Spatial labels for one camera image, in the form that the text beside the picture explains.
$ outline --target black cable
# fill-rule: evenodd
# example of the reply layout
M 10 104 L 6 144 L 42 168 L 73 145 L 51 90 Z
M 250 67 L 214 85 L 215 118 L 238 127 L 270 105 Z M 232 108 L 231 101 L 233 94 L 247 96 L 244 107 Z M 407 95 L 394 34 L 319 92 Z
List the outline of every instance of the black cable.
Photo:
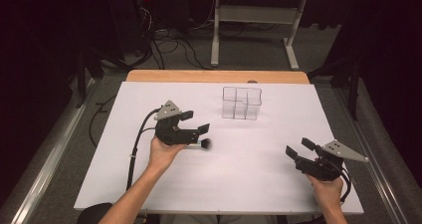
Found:
M 169 53 L 172 53 L 172 52 L 176 51 L 176 49 L 179 47 L 179 43 L 176 42 L 176 41 L 174 41 L 174 40 L 162 41 L 162 42 L 158 43 L 158 47 L 161 46 L 161 44 L 168 43 L 168 42 L 175 43 L 176 46 L 174 46 L 174 48 L 172 48 L 170 51 L 166 51 L 166 52 L 161 51 L 161 54 L 169 54 Z
M 134 162 L 136 161 L 136 153 L 137 153 L 137 144 L 139 143 L 140 135 L 144 132 L 144 127 L 148 119 L 155 114 L 156 112 L 159 112 L 160 109 L 155 109 L 152 112 L 150 112 L 145 119 L 143 120 L 142 125 L 140 126 L 139 132 L 137 133 L 136 141 L 133 146 L 132 154 L 130 156 L 130 165 L 129 165 L 129 174 L 127 177 L 127 186 L 126 191 L 130 188 L 132 179 L 133 179 L 133 170 L 134 170 Z
M 155 49 L 157 50 L 157 52 L 158 52 L 158 55 L 159 55 L 159 58 L 160 58 L 160 60 L 161 60 L 161 68 L 162 68 L 162 70 L 165 70 L 165 66 L 164 66 L 164 59 L 162 59 L 162 55 L 161 55 L 161 52 L 159 51 L 159 49 L 158 49 L 158 45 L 156 44 L 156 42 L 152 39 L 152 43 L 154 44 L 154 46 L 155 46 Z
M 195 61 L 198 63 L 198 65 L 199 65 L 199 67 L 200 68 L 202 68 L 202 69 L 204 69 L 204 70 L 213 70 L 213 69 L 211 69 L 211 68 L 207 68 L 207 67 L 204 67 L 204 66 L 202 66 L 202 64 L 201 64 L 201 62 L 198 60 L 198 58 L 196 57 L 196 52 L 195 52 L 195 49 L 193 49 L 193 47 L 190 45 L 190 43 L 186 40 L 186 39 L 184 39 L 184 38 L 178 38 L 178 39 L 180 39 L 180 40 L 182 40 L 182 41 L 184 41 L 186 44 L 187 44 L 187 46 L 189 46 L 189 48 L 192 50 L 192 52 L 193 52 L 193 58 L 195 59 Z
M 144 130 L 142 131 L 142 133 L 144 133 L 145 131 L 148 131 L 148 130 L 153 130 L 153 129 L 155 129 L 155 127 L 149 127 L 149 128 L 146 128 L 146 129 L 144 129 Z
M 244 31 L 244 30 L 245 30 L 245 24 L 244 24 L 244 23 L 242 23 L 242 24 L 241 24 L 241 29 L 240 29 L 240 31 L 239 31 L 238 33 L 236 33 L 236 34 L 234 34 L 234 35 L 224 35 L 224 34 L 221 32 L 221 30 L 220 30 L 219 35 L 221 35 L 222 37 L 237 37 L 237 36 L 241 35 L 241 34 L 243 33 L 243 31 Z
M 146 62 L 151 56 L 152 56 L 152 50 L 150 48 L 147 48 L 142 58 L 140 58 L 139 60 L 137 60 L 136 62 L 134 62 L 134 63 L 132 63 L 128 66 L 130 66 L 132 68 L 135 67 L 135 66 L 138 66 L 138 65 Z
M 347 177 L 344 175 L 344 173 L 341 173 L 342 178 L 345 180 L 346 184 L 347 184 L 347 189 L 345 190 L 344 194 L 342 195 L 342 197 L 340 198 L 341 203 L 343 203 L 345 201 L 345 198 L 348 196 L 348 193 L 350 193 L 350 189 L 351 189 L 351 179 L 350 179 L 350 175 L 348 175 L 347 170 L 343 169 L 343 171 L 347 174 Z
M 90 51 L 92 51 L 94 54 L 96 54 L 97 56 L 99 56 L 100 58 L 102 58 L 103 60 L 107 60 L 109 62 L 111 62 L 112 64 L 122 68 L 123 70 L 130 72 L 131 70 L 133 70 L 132 67 L 128 66 L 125 62 L 116 59 L 112 56 L 110 56 L 107 53 L 102 52 L 101 50 L 94 48 L 94 47 L 89 47 Z
M 208 13 L 208 17 L 205 19 L 205 21 L 199 26 L 199 27 L 193 27 L 193 28 L 189 28 L 190 31 L 194 31 L 197 29 L 201 29 L 203 27 L 207 27 L 211 24 L 214 24 L 214 22 L 209 22 L 209 20 L 211 19 L 211 16 L 213 14 L 213 11 L 215 11 L 214 7 L 215 7 L 215 3 L 216 0 L 212 0 L 212 4 L 211 4 L 211 8 L 210 8 L 210 12 Z
M 161 70 L 161 67 L 159 65 L 159 62 L 158 62 L 158 60 L 157 60 L 157 58 L 155 57 L 154 54 L 152 54 L 152 58 L 154 59 L 155 63 L 157 64 L 158 70 Z
M 199 35 L 208 35 L 214 32 L 214 27 L 209 28 L 209 26 L 204 26 L 202 28 L 198 28 L 195 30 L 191 30 L 192 33 L 199 34 Z
M 159 32 L 161 32 L 161 31 L 166 31 L 166 32 L 167 32 L 167 34 L 166 34 L 166 35 L 162 35 L 161 37 L 155 38 L 155 40 L 161 40 L 161 39 L 163 39 L 163 38 L 165 38 L 165 37 L 169 37 L 169 35 L 170 35 L 170 30 L 168 30 L 168 29 L 160 29 L 160 30 L 155 31 L 155 33 L 159 33 Z
M 96 105 L 99 106 L 99 108 L 97 109 L 97 111 L 94 113 L 93 117 L 91 118 L 90 121 L 90 127 L 89 127 L 89 134 L 90 134 L 90 140 L 91 143 L 93 144 L 93 146 L 95 148 L 97 148 L 98 144 L 94 141 L 93 138 L 93 123 L 94 123 L 94 119 L 96 118 L 97 114 L 99 114 L 100 112 L 106 112 L 103 110 L 104 106 L 109 103 L 111 100 L 113 100 L 117 95 L 114 95 L 112 97 L 110 97 L 108 100 L 106 100 L 104 103 L 96 103 Z
M 185 58 L 186 58 L 187 63 L 189 63 L 189 64 L 190 64 L 191 66 L 193 66 L 193 67 L 196 67 L 196 68 L 201 69 L 201 67 L 200 67 L 200 66 L 193 64 L 193 63 L 189 60 L 189 58 L 187 57 L 187 49 L 186 49 L 186 46 L 185 46 L 185 45 L 183 45 L 182 43 L 179 43 L 179 44 L 180 44 L 180 46 L 181 46 L 181 47 L 184 49 L 184 51 L 185 51 Z

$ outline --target wire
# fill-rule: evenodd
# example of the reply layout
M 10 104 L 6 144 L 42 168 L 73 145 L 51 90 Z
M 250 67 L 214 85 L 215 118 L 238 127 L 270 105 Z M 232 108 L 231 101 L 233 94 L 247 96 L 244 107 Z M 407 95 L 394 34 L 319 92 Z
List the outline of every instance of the wire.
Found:
M 210 25 L 213 25 L 214 24 L 214 22 L 210 22 L 209 24 L 207 24 L 206 26 L 203 26 L 203 27 L 201 27 L 201 28 L 198 28 L 198 29 L 195 29 L 195 30 L 191 30 L 191 32 L 192 33 L 195 33 L 195 34 L 199 34 L 199 35 L 207 35 L 207 34 L 211 34 L 211 33 L 213 33 L 214 32 L 214 28 L 212 27 L 212 28 L 209 28 L 209 26 Z
M 133 150 L 130 156 L 130 165 L 129 165 L 129 174 L 127 176 L 127 185 L 126 185 L 126 191 L 130 188 L 132 179 L 133 179 L 133 170 L 134 170 L 134 162 L 136 161 L 136 153 L 137 153 L 137 144 L 139 143 L 140 135 L 144 132 L 144 127 L 148 119 L 155 114 L 156 112 L 159 112 L 160 109 L 155 109 L 152 112 L 150 112 L 145 119 L 143 120 L 142 125 L 140 126 L 139 132 L 137 133 L 136 141 L 134 142 Z
M 212 0 L 211 9 L 210 9 L 210 12 L 208 13 L 208 18 L 207 18 L 207 19 L 205 20 L 205 22 L 204 22 L 202 25 L 200 25 L 199 27 L 190 28 L 190 30 L 191 30 L 191 31 L 193 31 L 193 30 L 198 30 L 198 29 L 201 29 L 201 28 L 204 28 L 204 27 L 208 27 L 209 25 L 214 24 L 214 22 L 210 22 L 210 23 L 208 23 L 208 22 L 209 22 L 209 20 L 210 20 L 210 18 L 211 18 L 212 11 L 214 10 L 214 6 L 215 6 L 215 0 Z
M 155 40 L 160 40 L 162 38 L 166 38 L 166 37 L 169 37 L 170 36 L 170 31 L 168 29 L 156 30 L 154 33 L 157 34 L 157 33 L 164 32 L 164 31 L 167 32 L 167 34 L 165 34 L 165 35 L 163 35 L 161 37 L 155 38 Z
M 148 130 L 154 130 L 154 129 L 155 129 L 155 127 L 149 127 L 149 128 L 144 129 L 144 130 L 142 131 L 142 133 L 144 133 L 145 131 L 148 131 Z
M 118 66 L 117 67 L 112 67 L 112 66 L 108 66 L 104 63 L 102 63 L 102 66 L 111 70 L 118 70 L 119 68 L 128 68 L 129 70 L 133 70 L 134 67 L 139 66 L 141 64 L 143 64 L 144 62 L 146 62 L 150 57 L 152 56 L 152 50 L 150 48 L 147 48 L 145 53 L 143 54 L 143 56 L 137 60 L 136 62 L 132 63 L 132 64 L 127 64 L 126 62 L 122 61 L 122 60 L 111 60 L 110 62 L 112 62 L 114 65 L 117 65 L 117 63 L 115 61 L 118 61 Z
M 345 198 L 348 196 L 348 193 L 350 193 L 350 189 L 351 189 L 351 182 L 350 182 L 350 176 L 348 175 L 348 172 L 342 167 L 341 170 L 331 161 L 329 160 L 325 160 L 327 164 L 329 164 L 331 167 L 333 167 L 334 169 L 336 169 L 338 171 L 338 173 L 340 173 L 341 177 L 344 179 L 345 183 L 347 184 L 346 190 L 344 192 L 344 194 L 340 197 L 340 202 L 341 204 L 344 203 Z
M 94 113 L 93 117 L 91 118 L 90 127 L 89 127 L 90 140 L 91 140 L 91 143 L 93 144 L 93 146 L 95 148 L 97 148 L 98 144 L 94 141 L 94 137 L 93 137 L 93 123 L 94 123 L 94 119 L 96 118 L 97 114 L 99 114 L 100 112 L 106 112 L 106 111 L 103 110 L 104 106 L 107 103 L 109 103 L 111 100 L 115 99 L 116 96 L 117 95 L 112 96 L 111 98 L 109 98 L 108 100 L 106 100 L 104 103 L 96 103 L 96 105 L 99 106 L 99 108 Z
M 142 29 L 142 26 L 143 26 L 143 23 L 145 22 L 145 18 L 146 18 L 146 15 L 148 15 L 148 17 L 149 17 L 149 23 L 148 23 L 148 29 L 146 29 L 146 31 L 145 32 L 148 32 L 150 29 L 151 29 L 151 24 L 152 24 L 152 16 L 151 16 L 151 14 L 149 13 L 149 11 L 148 10 L 146 10 L 145 8 L 143 8 L 143 7 L 140 7 L 139 8 L 141 11 L 143 11 L 143 19 L 142 19 L 142 23 L 140 24 L 140 30 L 141 30 L 141 32 L 142 32 L 142 37 L 143 37 L 143 29 Z
M 193 47 L 190 45 L 190 43 L 186 40 L 186 39 L 184 39 L 184 38 L 178 38 L 178 39 L 176 39 L 176 41 L 178 41 L 178 40 L 182 40 L 182 41 L 184 41 L 186 44 L 187 44 L 187 46 L 189 46 L 189 48 L 192 50 L 192 52 L 193 52 L 193 58 L 195 59 L 195 61 L 198 63 L 198 65 L 199 65 L 199 68 L 202 68 L 202 69 L 204 69 L 204 70 L 213 70 L 213 69 L 211 69 L 211 68 L 207 68 L 207 67 L 204 67 L 202 64 L 201 64 L 201 62 L 198 60 L 198 58 L 196 57 L 196 52 L 195 52 L 195 49 L 193 49 Z M 186 60 L 189 62 L 189 64 L 191 64 L 192 66 L 194 66 L 194 67 L 198 67 L 198 66 L 196 66 L 196 65 L 193 65 L 190 61 L 189 61 L 189 59 L 188 59 L 188 57 L 187 57 L 187 50 L 186 50 L 186 47 L 184 47 L 185 48 L 185 55 L 186 55 Z
M 155 63 L 157 64 L 157 66 L 158 66 L 158 70 L 160 70 L 160 69 L 161 69 L 161 67 L 159 66 L 159 62 L 158 62 L 158 60 L 157 60 L 157 58 L 155 57 L 155 55 L 154 55 L 154 54 L 152 54 L 152 58 L 154 59 Z
M 166 35 L 161 36 L 159 38 L 155 38 L 153 39 L 153 43 L 154 46 L 156 48 L 156 50 L 158 51 L 159 55 L 160 55 L 160 59 L 161 59 L 161 63 L 163 64 L 163 58 L 162 58 L 162 54 L 170 54 L 174 51 L 177 50 L 177 48 L 182 47 L 184 49 L 184 54 L 185 54 L 185 58 L 186 61 L 193 67 L 199 68 L 199 69 L 204 69 L 204 70 L 213 70 L 212 68 L 207 68 L 204 67 L 201 62 L 198 60 L 197 56 L 196 56 L 196 51 L 195 49 L 190 45 L 190 43 L 184 39 L 184 38 L 176 38 L 176 37 L 171 37 L 170 36 L 170 32 L 168 31 Z M 175 43 L 175 46 L 173 48 L 171 48 L 171 50 L 169 51 L 165 51 L 162 52 L 159 47 L 162 46 L 165 43 Z M 192 61 L 190 61 L 189 57 L 188 57 L 188 48 L 192 51 L 193 53 L 193 59 L 195 61 L 195 63 L 192 63 Z
M 159 49 L 158 49 L 158 45 L 155 43 L 155 41 L 152 39 L 152 43 L 154 44 L 154 46 L 155 46 L 155 49 L 157 50 L 157 52 L 158 52 L 158 55 L 159 55 L 159 58 L 160 58 L 160 60 L 161 60 L 161 69 L 162 70 L 165 70 L 165 67 L 164 67 L 164 60 L 162 59 L 162 55 L 161 55 L 161 52 L 159 51 Z
M 234 35 L 225 35 L 225 34 L 223 34 L 223 33 L 220 31 L 220 32 L 219 32 L 219 35 L 220 35 L 220 36 L 223 36 L 223 37 L 237 37 L 237 36 L 239 36 L 240 34 L 242 34 L 244 30 L 245 30 L 245 24 L 244 24 L 244 23 L 242 23 L 242 24 L 241 24 L 241 29 L 240 29 L 240 31 L 239 31 L 238 33 L 236 33 L 236 34 L 234 34 Z

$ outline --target human hand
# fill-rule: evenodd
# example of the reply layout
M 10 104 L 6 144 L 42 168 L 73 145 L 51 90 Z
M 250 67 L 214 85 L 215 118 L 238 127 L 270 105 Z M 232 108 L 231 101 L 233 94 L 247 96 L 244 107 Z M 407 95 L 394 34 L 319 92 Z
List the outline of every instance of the human hand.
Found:
M 146 168 L 158 171 L 159 174 L 164 173 L 173 162 L 177 153 L 185 148 L 186 145 L 187 144 L 167 145 L 155 136 L 151 141 L 149 162 Z
M 314 195 L 316 202 L 322 212 L 325 210 L 333 210 L 340 208 L 340 196 L 343 181 L 340 177 L 333 181 L 321 181 L 313 176 L 307 175 L 312 186 L 314 187 Z

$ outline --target gray carpet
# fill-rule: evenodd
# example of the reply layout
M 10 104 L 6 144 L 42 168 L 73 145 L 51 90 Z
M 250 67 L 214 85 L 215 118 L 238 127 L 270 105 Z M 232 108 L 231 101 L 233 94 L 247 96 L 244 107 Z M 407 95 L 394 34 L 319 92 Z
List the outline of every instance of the gray carpet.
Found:
M 254 25 L 254 28 L 250 28 L 240 36 L 222 37 L 220 45 L 220 66 L 217 69 L 289 70 L 287 57 L 281 43 L 282 36 L 280 36 L 281 33 L 286 31 L 286 27 L 261 31 L 257 30 Z M 294 42 L 294 48 L 302 71 L 312 71 L 322 65 L 337 31 L 338 29 L 320 31 L 317 27 L 300 29 Z M 222 33 L 227 36 L 236 34 L 237 32 L 236 27 L 222 29 Z M 189 49 L 189 45 L 183 40 L 179 40 L 180 43 L 177 44 L 173 39 L 164 35 L 165 32 L 160 34 L 161 39 L 157 40 L 156 43 L 162 53 L 165 68 L 176 70 L 198 69 L 194 67 L 198 63 L 195 61 L 193 51 Z M 172 35 L 173 38 L 177 36 L 186 39 L 190 46 L 194 48 L 197 60 L 201 65 L 209 67 L 211 34 L 191 33 L 190 36 L 183 36 L 181 34 Z M 146 63 L 137 66 L 137 68 L 157 69 L 157 62 L 161 64 L 161 60 L 155 49 L 154 56 L 156 60 L 151 58 Z M 136 58 L 128 55 L 126 59 L 129 62 L 133 62 Z M 31 217 L 30 223 L 76 223 L 80 212 L 74 210 L 73 205 L 95 152 L 95 147 L 89 135 L 90 123 L 99 108 L 98 103 L 104 103 L 115 95 L 120 83 L 124 79 L 125 73 L 114 69 L 105 69 L 105 77 L 99 81 L 94 95 L 88 100 L 87 108 L 78 123 L 49 187 Z M 344 91 L 332 89 L 327 79 L 320 79 L 314 82 L 334 136 L 351 148 L 361 150 L 359 138 L 356 136 L 347 112 L 344 111 L 344 103 L 341 102 L 338 95 Z M 110 111 L 111 106 L 112 101 L 105 105 L 104 110 Z M 95 142 L 98 142 L 101 137 L 108 114 L 109 112 L 100 112 L 93 121 L 92 134 Z M 389 159 L 392 159 L 396 163 L 396 166 L 390 169 L 390 166 L 392 166 L 391 162 L 380 157 L 383 165 L 386 165 L 389 180 L 394 180 L 394 175 L 398 175 L 396 173 L 390 173 L 390 170 L 392 172 L 402 172 L 399 174 L 404 173 L 407 177 L 405 179 L 406 184 L 401 184 L 400 187 L 400 184 L 395 185 L 396 183 L 392 183 L 393 187 L 399 186 L 397 188 L 398 190 L 401 190 L 400 188 L 407 188 L 405 190 L 414 188 L 411 174 L 409 175 L 408 170 L 403 166 L 403 161 L 398 153 L 394 152 L 395 149 L 391 141 L 388 140 L 388 134 L 382 132 L 382 123 L 379 122 L 379 117 L 376 116 L 376 111 L 373 110 L 370 104 L 370 97 L 364 89 L 359 91 L 358 115 L 359 125 L 363 127 L 365 135 L 367 135 L 369 140 L 379 143 L 376 140 L 383 138 L 382 141 L 389 143 L 385 149 L 388 150 L 387 152 L 392 150 L 389 152 L 389 155 L 391 155 Z M 0 212 L 1 223 L 11 222 L 31 186 L 31 180 L 34 180 L 34 175 L 41 168 L 40 163 L 42 163 L 42 160 L 45 160 L 48 151 L 51 150 L 51 146 L 47 143 L 43 144 L 43 146 L 40 148 L 42 150 L 40 151 L 41 153 L 38 153 L 34 157 L 33 166 L 29 167 L 31 172 L 23 176 L 20 184 L 15 188 L 14 194 L 12 194 L 6 205 L 2 208 Z M 365 211 L 363 215 L 348 216 L 348 222 L 394 223 L 390 218 L 389 211 L 379 194 L 378 187 L 374 183 L 374 179 L 367 166 L 352 161 L 346 164 L 350 175 L 353 176 L 353 183 Z M 414 193 L 419 194 L 420 189 L 411 189 L 409 193 L 410 195 Z M 409 206 L 406 207 L 406 210 L 408 210 L 406 214 L 411 217 L 408 223 L 419 223 L 420 219 L 418 218 L 420 216 L 414 215 L 416 212 L 412 208 L 415 208 L 415 206 L 420 207 L 420 198 L 415 199 L 409 197 L 409 195 L 400 195 L 398 199 L 401 202 L 410 202 L 408 204 Z M 289 216 L 288 219 L 289 223 L 297 223 L 299 221 L 310 220 L 310 218 L 310 216 Z

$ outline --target wooden table edge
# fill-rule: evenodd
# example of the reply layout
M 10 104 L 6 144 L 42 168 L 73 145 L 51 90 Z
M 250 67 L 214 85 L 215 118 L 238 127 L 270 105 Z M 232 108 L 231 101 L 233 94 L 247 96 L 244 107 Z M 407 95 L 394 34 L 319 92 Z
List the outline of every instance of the wooden table edge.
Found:
M 309 84 L 307 74 L 290 71 L 133 70 L 127 82 Z

